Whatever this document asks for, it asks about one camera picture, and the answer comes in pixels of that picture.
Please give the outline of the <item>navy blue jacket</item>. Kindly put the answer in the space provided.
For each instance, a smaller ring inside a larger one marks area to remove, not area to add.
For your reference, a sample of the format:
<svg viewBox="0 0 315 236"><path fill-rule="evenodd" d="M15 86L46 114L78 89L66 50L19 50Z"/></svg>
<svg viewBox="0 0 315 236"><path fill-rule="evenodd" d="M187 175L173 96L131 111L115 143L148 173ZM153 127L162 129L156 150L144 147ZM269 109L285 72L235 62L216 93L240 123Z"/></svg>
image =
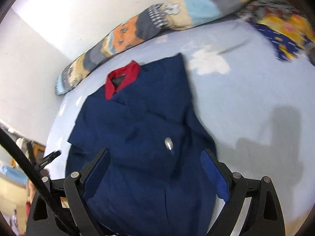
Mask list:
<svg viewBox="0 0 315 236"><path fill-rule="evenodd" d="M181 54L111 72L85 100L68 141L68 174L110 153L86 199L101 225L124 235L207 233L215 188L200 155L216 146L194 113Z"/></svg>

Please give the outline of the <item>light blue bed sheet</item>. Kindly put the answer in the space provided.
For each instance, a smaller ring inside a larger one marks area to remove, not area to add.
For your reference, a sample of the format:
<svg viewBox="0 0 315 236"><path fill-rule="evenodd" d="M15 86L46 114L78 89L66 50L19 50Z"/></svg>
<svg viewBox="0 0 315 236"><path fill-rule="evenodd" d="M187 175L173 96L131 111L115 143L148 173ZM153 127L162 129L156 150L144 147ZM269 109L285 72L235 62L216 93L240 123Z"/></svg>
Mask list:
<svg viewBox="0 0 315 236"><path fill-rule="evenodd" d="M48 165L63 178L68 137L86 97L109 72L182 53L199 120L218 158L247 178L268 176L295 235L314 205L314 66L302 56L282 62L272 45L241 20L210 23L149 40L105 62L65 95L46 143L62 154Z"/></svg>

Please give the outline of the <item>colourful patterned blanket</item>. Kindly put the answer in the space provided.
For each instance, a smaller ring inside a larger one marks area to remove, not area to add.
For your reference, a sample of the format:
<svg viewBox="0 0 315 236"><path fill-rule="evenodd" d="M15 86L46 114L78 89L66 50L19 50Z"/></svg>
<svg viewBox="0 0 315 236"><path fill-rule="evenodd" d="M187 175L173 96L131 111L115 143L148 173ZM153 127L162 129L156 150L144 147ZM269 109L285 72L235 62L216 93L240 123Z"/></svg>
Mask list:
<svg viewBox="0 0 315 236"><path fill-rule="evenodd" d="M310 55L314 48L311 23L294 0L252 0L238 12L238 17L271 43L280 61Z"/></svg>

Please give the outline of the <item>long patchwork body pillow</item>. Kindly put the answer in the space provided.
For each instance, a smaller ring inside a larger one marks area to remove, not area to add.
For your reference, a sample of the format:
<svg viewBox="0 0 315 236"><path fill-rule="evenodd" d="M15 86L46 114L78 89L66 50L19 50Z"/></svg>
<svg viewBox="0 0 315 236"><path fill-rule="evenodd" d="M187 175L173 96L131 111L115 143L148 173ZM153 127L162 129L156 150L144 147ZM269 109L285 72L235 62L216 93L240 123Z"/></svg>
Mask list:
<svg viewBox="0 0 315 236"><path fill-rule="evenodd" d="M168 0L153 4L109 32L94 47L70 63L58 76L56 95L63 95L101 64L157 36L164 30L186 30L240 10L252 0Z"/></svg>

